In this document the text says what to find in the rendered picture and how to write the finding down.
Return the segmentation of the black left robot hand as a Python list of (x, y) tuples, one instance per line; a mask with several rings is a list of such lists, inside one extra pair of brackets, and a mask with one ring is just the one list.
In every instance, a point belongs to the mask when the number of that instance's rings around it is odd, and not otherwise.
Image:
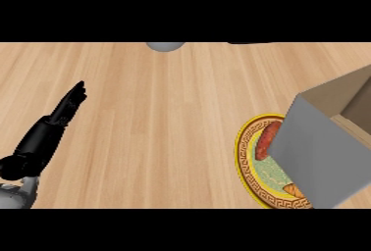
[(84, 81), (79, 81), (62, 97), (51, 113), (37, 120), (13, 154), (0, 159), (0, 177), (3, 179), (17, 180), (25, 176), (40, 175), (85, 98)]

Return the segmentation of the golden croissant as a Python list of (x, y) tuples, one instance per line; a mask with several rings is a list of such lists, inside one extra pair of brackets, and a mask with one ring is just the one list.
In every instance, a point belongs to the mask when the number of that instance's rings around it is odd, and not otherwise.
[(286, 184), (283, 187), (282, 187), (282, 190), (289, 194), (292, 195), (294, 197), (297, 198), (304, 198), (304, 194), (301, 193), (298, 187), (295, 186), (294, 183), (289, 183)]

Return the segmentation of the grey cardboard box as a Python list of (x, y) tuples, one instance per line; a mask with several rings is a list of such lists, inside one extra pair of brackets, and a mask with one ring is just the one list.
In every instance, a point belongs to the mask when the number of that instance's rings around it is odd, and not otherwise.
[(317, 209), (371, 184), (371, 65), (295, 95), (267, 153)]

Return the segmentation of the grey rounded object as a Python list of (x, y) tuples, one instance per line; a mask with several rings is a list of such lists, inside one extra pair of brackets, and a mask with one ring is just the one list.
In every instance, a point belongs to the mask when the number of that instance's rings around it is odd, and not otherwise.
[(147, 42), (147, 47), (156, 52), (171, 52), (181, 48), (181, 42)]

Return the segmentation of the yellow patterned plate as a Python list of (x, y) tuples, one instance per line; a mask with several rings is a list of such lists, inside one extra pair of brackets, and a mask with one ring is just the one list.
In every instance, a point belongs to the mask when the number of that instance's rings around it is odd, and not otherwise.
[(289, 195), (282, 187), (292, 183), (283, 170), (267, 156), (261, 161), (255, 159), (255, 147), (260, 134), (266, 126), (283, 121), (279, 114), (261, 114), (243, 124), (235, 140), (235, 164), (239, 179), (252, 198), (269, 209), (311, 209), (307, 198)]

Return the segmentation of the red sausage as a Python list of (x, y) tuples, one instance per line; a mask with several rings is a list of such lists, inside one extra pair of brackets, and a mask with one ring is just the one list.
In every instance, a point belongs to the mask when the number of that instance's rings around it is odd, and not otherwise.
[(261, 161), (267, 157), (267, 148), (273, 137), (276, 136), (280, 128), (280, 122), (272, 122), (261, 131), (260, 139), (255, 147), (255, 159)]

